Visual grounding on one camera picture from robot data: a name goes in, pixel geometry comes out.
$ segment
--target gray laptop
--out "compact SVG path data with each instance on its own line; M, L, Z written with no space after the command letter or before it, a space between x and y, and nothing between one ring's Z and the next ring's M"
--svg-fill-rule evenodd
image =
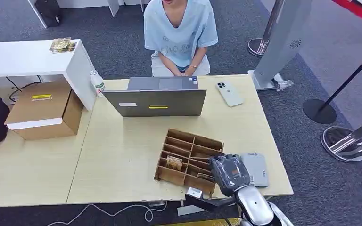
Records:
M198 116L206 89L196 77L132 77L128 89L103 94L123 116Z

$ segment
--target cardboard box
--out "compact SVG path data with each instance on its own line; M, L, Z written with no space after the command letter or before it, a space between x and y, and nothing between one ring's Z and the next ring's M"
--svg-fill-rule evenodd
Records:
M82 109L66 81L33 84L19 92L5 124L25 140L73 136Z

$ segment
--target light wood tabletop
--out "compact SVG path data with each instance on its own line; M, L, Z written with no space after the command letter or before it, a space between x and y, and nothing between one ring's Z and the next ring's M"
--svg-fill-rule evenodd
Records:
M84 109L71 137L25 141L9 130L0 143L0 206L66 203L90 118Z
M215 87L220 81L231 83L244 98L244 104L228 107ZM187 188L154 180L169 128L223 141L225 153L263 154L269 186L261 188L261 193L264 196L293 194L251 78L247 75L201 76L198 83L200 88L207 89L199 117L123 118L105 98L98 98L67 203L184 199ZM125 90L127 85L128 80L105 81L109 90ZM213 197L224 197L218 187Z

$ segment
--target bottle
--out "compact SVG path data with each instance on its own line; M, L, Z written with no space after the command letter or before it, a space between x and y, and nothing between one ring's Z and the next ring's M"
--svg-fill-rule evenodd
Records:
M102 91L105 90L105 84L103 84L103 78L98 74L96 70L92 70L91 73L91 82L96 89L98 97L104 97Z

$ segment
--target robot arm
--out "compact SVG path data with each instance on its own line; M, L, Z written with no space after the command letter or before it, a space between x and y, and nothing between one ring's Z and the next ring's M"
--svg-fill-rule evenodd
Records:
M207 211L238 204L242 209L242 226L293 226L271 202L267 202L256 187L249 186L250 176L238 155L221 155L209 160L212 173L221 192L230 198L203 199L202 191L189 188L186 202Z

